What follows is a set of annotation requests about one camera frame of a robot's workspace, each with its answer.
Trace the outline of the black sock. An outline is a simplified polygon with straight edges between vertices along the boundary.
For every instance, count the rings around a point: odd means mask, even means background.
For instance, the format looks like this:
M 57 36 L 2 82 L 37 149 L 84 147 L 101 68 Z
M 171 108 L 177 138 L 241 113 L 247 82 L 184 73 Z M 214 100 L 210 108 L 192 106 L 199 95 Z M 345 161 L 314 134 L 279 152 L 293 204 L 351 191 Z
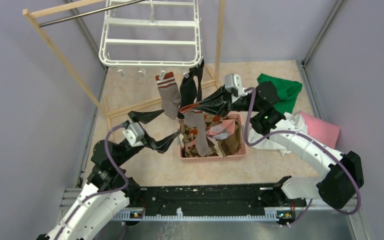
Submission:
M 200 85 L 197 87 L 195 78 L 196 77 L 190 73 L 189 77 L 184 77 L 181 82 L 179 87 L 179 93 L 181 96 L 180 109 L 187 105 L 193 104 L 196 98 L 200 98 L 202 96 Z
M 204 74 L 205 60 L 202 59 L 201 62 L 194 69 L 194 76 L 197 77 L 197 96 L 196 101 L 200 102 L 202 100 L 202 79 Z

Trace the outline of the grey orange striped sock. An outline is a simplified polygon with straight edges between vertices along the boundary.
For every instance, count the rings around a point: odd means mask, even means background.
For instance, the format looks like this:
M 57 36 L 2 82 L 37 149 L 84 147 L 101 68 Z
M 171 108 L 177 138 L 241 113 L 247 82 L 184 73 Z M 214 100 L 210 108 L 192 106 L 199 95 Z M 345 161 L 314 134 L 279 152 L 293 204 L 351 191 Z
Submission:
M 162 79 L 157 75 L 155 80 L 164 114 L 168 118 L 176 120 L 181 104 L 181 94 L 174 73 L 167 72 Z

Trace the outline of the white clip hanger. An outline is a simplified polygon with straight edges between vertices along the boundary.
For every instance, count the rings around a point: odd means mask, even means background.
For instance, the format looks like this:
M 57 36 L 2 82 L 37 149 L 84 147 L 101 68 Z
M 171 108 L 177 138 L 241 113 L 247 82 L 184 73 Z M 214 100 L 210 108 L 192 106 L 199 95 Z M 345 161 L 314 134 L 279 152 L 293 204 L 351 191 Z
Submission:
M 197 0 L 108 0 L 99 59 L 107 67 L 186 73 L 203 60 Z

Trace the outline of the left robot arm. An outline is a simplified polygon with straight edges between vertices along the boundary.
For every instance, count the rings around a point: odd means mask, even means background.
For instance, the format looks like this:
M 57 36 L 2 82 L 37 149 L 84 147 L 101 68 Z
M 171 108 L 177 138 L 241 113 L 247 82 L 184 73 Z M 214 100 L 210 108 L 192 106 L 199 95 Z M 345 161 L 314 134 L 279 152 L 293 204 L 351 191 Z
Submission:
M 52 230 L 37 237 L 39 240 L 92 240 L 119 211 L 140 202 L 141 187 L 121 166 L 144 148 L 160 154 L 168 150 L 178 131 L 156 141 L 143 127 L 163 112 L 130 111 L 128 120 L 111 128 L 95 144 L 94 167 L 78 197 Z

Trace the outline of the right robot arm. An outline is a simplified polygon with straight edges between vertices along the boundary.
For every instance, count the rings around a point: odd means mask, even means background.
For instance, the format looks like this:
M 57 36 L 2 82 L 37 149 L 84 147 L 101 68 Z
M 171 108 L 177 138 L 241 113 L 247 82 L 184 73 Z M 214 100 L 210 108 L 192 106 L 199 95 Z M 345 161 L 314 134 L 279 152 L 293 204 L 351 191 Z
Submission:
M 247 146 L 271 140 L 299 156 L 318 173 L 318 177 L 289 177 L 273 192 L 277 205 L 287 206 L 297 198 L 318 199 L 341 214 L 356 214 L 361 208 L 360 189 L 364 185 L 360 156 L 353 151 L 345 154 L 332 149 L 303 133 L 275 109 L 278 101 L 272 82 L 249 88 L 225 84 L 207 98 L 181 107 L 179 112 L 185 115 L 202 111 L 225 117 L 231 111 L 247 111 L 242 131 Z

